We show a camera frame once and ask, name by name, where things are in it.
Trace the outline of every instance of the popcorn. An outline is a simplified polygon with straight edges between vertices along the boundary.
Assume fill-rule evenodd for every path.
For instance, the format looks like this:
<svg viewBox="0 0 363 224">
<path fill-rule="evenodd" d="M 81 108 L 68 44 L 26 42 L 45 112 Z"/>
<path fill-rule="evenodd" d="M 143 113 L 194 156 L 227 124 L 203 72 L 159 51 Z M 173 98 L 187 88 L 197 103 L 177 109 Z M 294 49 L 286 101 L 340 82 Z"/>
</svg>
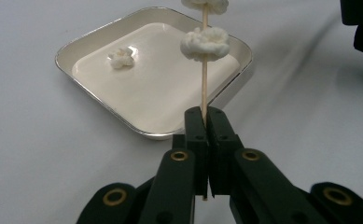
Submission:
<svg viewBox="0 0 363 224">
<path fill-rule="evenodd" d="M 128 48 L 121 48 L 115 50 L 115 52 L 109 53 L 108 58 L 111 60 L 110 64 L 114 69 L 120 69 L 123 66 L 134 65 L 134 59 L 132 58 L 133 51 Z"/>
<path fill-rule="evenodd" d="M 208 4 L 208 12 L 211 14 L 223 14 L 227 11 L 228 0 L 182 0 L 185 7 L 202 10 L 204 4 Z"/>
<path fill-rule="evenodd" d="M 189 59 L 202 61 L 203 55 L 207 55 L 208 61 L 215 61 L 230 52 L 230 38 L 225 30 L 218 27 L 202 31 L 200 28 L 195 28 L 181 40 L 180 48 Z"/>
</svg>

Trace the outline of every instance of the white tabletop surface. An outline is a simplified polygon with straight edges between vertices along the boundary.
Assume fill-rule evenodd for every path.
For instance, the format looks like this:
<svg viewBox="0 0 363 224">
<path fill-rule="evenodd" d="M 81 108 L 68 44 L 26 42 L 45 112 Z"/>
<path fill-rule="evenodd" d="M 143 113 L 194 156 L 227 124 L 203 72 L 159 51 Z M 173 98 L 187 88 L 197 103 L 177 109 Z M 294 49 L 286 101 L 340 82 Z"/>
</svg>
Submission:
<svg viewBox="0 0 363 224">
<path fill-rule="evenodd" d="M 99 188 L 156 174 L 171 140 L 132 132 L 54 62 L 144 7 L 201 19 L 181 1 L 0 0 L 0 224 L 75 223 Z M 244 145 L 301 189 L 330 181 L 363 198 L 363 53 L 339 1 L 230 0 L 209 23 L 253 50 L 253 76 L 223 107 Z M 197 201 L 195 223 L 234 223 L 228 199 Z"/>
</svg>

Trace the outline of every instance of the wooden skewer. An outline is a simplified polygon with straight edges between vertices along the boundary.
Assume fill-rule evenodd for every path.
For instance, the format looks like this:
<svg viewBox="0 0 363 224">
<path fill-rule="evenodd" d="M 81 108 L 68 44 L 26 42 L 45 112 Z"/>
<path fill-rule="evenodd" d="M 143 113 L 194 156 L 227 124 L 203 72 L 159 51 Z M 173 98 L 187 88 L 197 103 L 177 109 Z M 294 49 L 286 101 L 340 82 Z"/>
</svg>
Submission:
<svg viewBox="0 0 363 224">
<path fill-rule="evenodd" d="M 203 20 L 202 29 L 206 29 L 208 26 L 208 4 L 203 5 L 202 9 Z M 204 127 L 206 127 L 207 121 L 207 55 L 204 54 L 202 58 L 202 118 Z"/>
</svg>

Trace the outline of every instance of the tray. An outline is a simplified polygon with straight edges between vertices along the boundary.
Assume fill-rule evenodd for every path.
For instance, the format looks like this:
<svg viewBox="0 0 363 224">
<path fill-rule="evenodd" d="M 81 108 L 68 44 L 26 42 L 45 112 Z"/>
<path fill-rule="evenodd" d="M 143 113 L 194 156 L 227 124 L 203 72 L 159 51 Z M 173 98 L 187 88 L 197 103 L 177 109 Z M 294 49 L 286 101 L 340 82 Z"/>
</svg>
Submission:
<svg viewBox="0 0 363 224">
<path fill-rule="evenodd" d="M 57 66 L 129 128 L 152 139 L 184 130 L 184 111 L 201 103 L 202 64 L 180 51 L 202 24 L 164 7 L 144 8 L 62 47 Z M 108 53 L 127 47 L 134 66 L 112 69 Z M 251 49 L 230 37 L 230 54 L 208 64 L 212 102 L 251 63 Z"/>
</svg>

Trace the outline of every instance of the white popcorn piece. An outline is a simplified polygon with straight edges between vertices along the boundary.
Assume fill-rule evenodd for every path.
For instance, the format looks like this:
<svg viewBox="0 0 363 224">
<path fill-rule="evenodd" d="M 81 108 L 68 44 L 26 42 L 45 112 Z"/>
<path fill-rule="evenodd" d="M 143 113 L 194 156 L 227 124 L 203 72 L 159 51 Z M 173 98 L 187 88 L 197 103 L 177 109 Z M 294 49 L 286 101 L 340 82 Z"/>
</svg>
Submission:
<svg viewBox="0 0 363 224">
<path fill-rule="evenodd" d="M 223 14 L 227 11 L 229 5 L 228 0 L 181 0 L 185 7 L 195 8 L 202 10 L 204 4 L 208 5 L 208 12 L 210 14 Z"/>
<path fill-rule="evenodd" d="M 121 48 L 115 50 L 115 52 L 109 53 L 108 58 L 111 60 L 110 64 L 114 69 L 120 69 L 123 66 L 134 65 L 134 59 L 132 58 L 133 51 L 129 48 Z"/>
<path fill-rule="evenodd" d="M 201 62 L 203 55 L 206 55 L 208 61 L 215 61 L 230 52 L 230 38 L 221 28 L 212 27 L 201 31 L 198 27 L 185 35 L 180 48 L 189 59 Z"/>
</svg>

